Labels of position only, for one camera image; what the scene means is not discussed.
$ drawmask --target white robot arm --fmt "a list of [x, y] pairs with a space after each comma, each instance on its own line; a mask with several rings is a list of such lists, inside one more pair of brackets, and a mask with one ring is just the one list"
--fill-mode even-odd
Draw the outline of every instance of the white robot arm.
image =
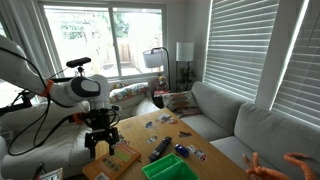
[[0, 79], [36, 94], [45, 95], [48, 91], [51, 99], [61, 106], [74, 106], [88, 100], [91, 109], [110, 108], [108, 80], [104, 76], [75, 77], [66, 83], [51, 84], [29, 68], [19, 45], [1, 35], [0, 60]]
[[100, 140], [107, 141], [109, 153], [111, 155], [114, 153], [113, 148], [119, 141], [119, 136], [117, 128], [111, 125], [114, 119], [110, 122], [109, 113], [111, 110], [114, 112], [113, 117], [116, 117], [117, 114], [113, 109], [121, 110], [121, 108], [111, 107], [108, 103], [109, 86], [104, 76], [93, 75], [89, 78], [79, 76], [65, 83], [55, 84], [50, 79], [43, 79], [39, 72], [34, 73], [29, 68], [29, 64], [33, 64], [26, 59], [24, 51], [15, 42], [1, 35], [0, 63], [0, 79], [42, 96], [50, 95], [51, 100], [60, 106], [70, 107], [88, 100], [90, 111], [70, 115], [71, 121], [78, 119], [92, 128], [92, 133], [87, 133], [85, 139], [85, 147], [90, 149], [92, 158], [95, 156], [95, 145]]

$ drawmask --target green plastic bin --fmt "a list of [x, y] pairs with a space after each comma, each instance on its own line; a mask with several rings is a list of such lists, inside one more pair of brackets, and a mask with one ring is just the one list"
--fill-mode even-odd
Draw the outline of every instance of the green plastic bin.
[[149, 180], [198, 180], [199, 177], [178, 156], [169, 154], [142, 168]]

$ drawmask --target floor lamp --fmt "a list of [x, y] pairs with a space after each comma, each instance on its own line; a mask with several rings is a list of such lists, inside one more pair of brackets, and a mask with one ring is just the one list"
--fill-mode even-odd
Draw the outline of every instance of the floor lamp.
[[152, 48], [151, 50], [143, 52], [144, 63], [147, 68], [156, 68], [163, 66], [167, 60], [168, 84], [170, 89], [170, 68], [169, 68], [169, 53], [164, 47]]
[[190, 76], [189, 62], [193, 61], [193, 51], [194, 51], [194, 43], [193, 42], [177, 42], [176, 61], [187, 62], [186, 91], [188, 90], [189, 78], [190, 78], [189, 77]]

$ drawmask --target window frame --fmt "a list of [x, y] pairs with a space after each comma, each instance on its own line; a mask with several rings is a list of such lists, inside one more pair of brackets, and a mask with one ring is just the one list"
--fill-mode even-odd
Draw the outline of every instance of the window frame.
[[60, 63], [58, 51], [55, 47], [54, 39], [50, 31], [50, 26], [48, 23], [48, 20], [45, 15], [44, 6], [45, 5], [52, 5], [52, 6], [74, 6], [75, 4], [77, 6], [85, 6], [85, 7], [105, 7], [108, 9], [109, 17], [110, 17], [110, 24], [111, 24], [111, 30], [112, 30], [112, 37], [113, 37], [113, 44], [114, 44], [114, 50], [116, 55], [116, 62], [117, 62], [117, 69], [118, 69], [118, 76], [108, 77], [110, 81], [118, 81], [118, 80], [125, 80], [125, 79], [136, 79], [136, 78], [142, 78], [142, 77], [148, 77], [148, 76], [156, 76], [159, 73], [165, 73], [167, 72], [167, 64], [165, 63], [163, 67], [163, 71], [160, 72], [153, 72], [153, 73], [143, 73], [143, 74], [136, 74], [136, 75], [128, 75], [128, 76], [122, 76], [121, 72], [121, 65], [120, 65], [120, 58], [119, 58], [119, 50], [118, 50], [118, 41], [116, 37], [115, 32], [115, 25], [114, 25], [114, 19], [113, 19], [113, 8], [141, 8], [141, 9], [160, 9], [161, 15], [162, 15], [162, 40], [163, 40], [163, 46], [167, 46], [167, 8], [165, 4], [154, 4], [154, 3], [128, 3], [128, 2], [101, 2], [101, 1], [81, 1], [77, 2], [74, 0], [70, 1], [64, 1], [64, 2], [55, 2], [55, 1], [39, 1], [37, 0], [37, 16], [40, 19], [39, 26], [42, 29], [42, 35], [43, 40], [45, 41], [45, 44], [47, 45], [47, 50], [49, 51], [50, 58], [48, 59], [47, 63], [52, 67], [54, 72], [59, 72], [62, 70], [62, 66]]

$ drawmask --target wooden table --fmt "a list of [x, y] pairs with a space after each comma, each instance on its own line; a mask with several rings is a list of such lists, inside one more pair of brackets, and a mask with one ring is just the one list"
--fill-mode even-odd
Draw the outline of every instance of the wooden table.
[[[158, 116], [163, 113], [170, 114], [177, 120], [177, 123], [162, 124], [160, 122], [156, 122]], [[145, 125], [149, 121], [152, 121], [156, 127], [146, 129]], [[148, 156], [166, 136], [172, 137], [172, 141], [171, 145], [162, 154], [162, 157], [169, 153], [178, 155], [188, 164], [200, 179], [248, 179], [243, 169], [237, 166], [208, 141], [203, 139], [197, 132], [191, 129], [168, 109], [161, 109], [149, 114], [122, 120], [119, 122], [117, 127], [119, 132], [124, 136], [124, 139], [130, 141], [129, 146], [141, 153], [141, 161], [137, 161], [132, 164], [119, 179], [146, 179], [141, 168], [150, 164]], [[179, 137], [180, 131], [190, 132], [192, 136]], [[148, 143], [147, 139], [153, 135], [156, 135], [158, 139], [152, 143]], [[176, 144], [181, 144], [185, 147], [193, 145], [196, 149], [201, 149], [205, 152], [207, 159], [205, 161], [201, 161], [195, 154], [190, 154], [189, 157], [184, 158], [175, 151], [174, 147]], [[99, 142], [96, 146], [96, 159], [107, 153], [108, 147], [107, 143]]]

